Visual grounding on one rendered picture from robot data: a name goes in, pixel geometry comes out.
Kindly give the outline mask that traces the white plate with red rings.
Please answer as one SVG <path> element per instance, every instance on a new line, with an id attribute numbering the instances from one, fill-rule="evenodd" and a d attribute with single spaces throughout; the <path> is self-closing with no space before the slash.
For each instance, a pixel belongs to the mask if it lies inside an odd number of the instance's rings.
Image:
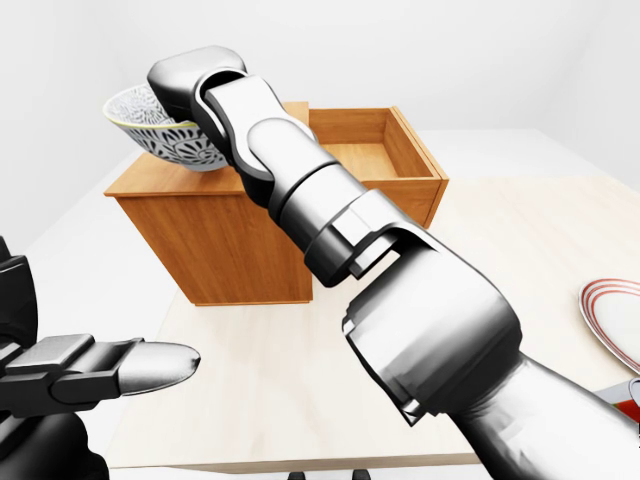
<path id="1" fill-rule="evenodd" d="M 580 312 L 596 338 L 640 376 L 640 282 L 600 278 L 582 286 Z"/>

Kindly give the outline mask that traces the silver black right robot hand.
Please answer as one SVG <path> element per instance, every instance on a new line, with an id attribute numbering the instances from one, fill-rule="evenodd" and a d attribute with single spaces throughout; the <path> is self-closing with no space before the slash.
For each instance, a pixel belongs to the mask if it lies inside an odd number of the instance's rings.
<path id="1" fill-rule="evenodd" d="M 194 86 L 203 75 L 220 68 L 246 73 L 245 63 L 236 52 L 207 46 L 157 61 L 147 74 L 147 82 L 171 118 L 178 122 L 192 121 Z"/>

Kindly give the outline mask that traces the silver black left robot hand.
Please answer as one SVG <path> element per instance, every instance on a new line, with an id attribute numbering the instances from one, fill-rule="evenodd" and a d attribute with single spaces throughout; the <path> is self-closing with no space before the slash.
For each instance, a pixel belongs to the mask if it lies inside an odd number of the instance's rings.
<path id="1" fill-rule="evenodd" d="M 87 333 L 39 340 L 29 262 L 0 236 L 0 412 L 17 418 L 93 409 L 99 402 L 179 384 L 197 370 L 193 348 Z"/>

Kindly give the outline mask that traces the red printed tin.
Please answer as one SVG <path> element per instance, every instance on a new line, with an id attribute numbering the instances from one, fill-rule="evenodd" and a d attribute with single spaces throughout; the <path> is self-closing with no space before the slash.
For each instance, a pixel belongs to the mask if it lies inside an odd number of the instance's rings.
<path id="1" fill-rule="evenodd" d="M 595 394 L 640 424 L 640 377 L 596 391 Z"/>

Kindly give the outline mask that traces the open wooden drawer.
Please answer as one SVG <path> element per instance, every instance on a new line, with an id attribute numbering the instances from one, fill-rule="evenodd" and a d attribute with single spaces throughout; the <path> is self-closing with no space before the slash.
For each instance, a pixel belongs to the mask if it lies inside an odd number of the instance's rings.
<path id="1" fill-rule="evenodd" d="M 430 226 L 449 178 L 398 108 L 312 109 L 309 126 L 366 187 Z"/>

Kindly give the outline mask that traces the black white patterned bowl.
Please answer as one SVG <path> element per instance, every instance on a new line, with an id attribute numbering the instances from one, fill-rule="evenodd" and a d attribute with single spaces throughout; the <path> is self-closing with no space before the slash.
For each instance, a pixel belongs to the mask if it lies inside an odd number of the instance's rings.
<path id="1" fill-rule="evenodd" d="M 105 117 L 148 153 L 195 172 L 228 165 L 224 155 L 190 121 L 173 119 L 142 84 L 119 92 L 103 106 Z"/>

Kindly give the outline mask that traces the wooden cabinet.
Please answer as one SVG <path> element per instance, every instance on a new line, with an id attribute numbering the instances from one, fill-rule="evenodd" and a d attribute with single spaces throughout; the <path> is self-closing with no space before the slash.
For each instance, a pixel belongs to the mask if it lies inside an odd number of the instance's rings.
<path id="1" fill-rule="evenodd" d="M 306 303 L 301 251 L 231 167 L 193 172 L 149 153 L 105 191 L 198 306 Z"/>

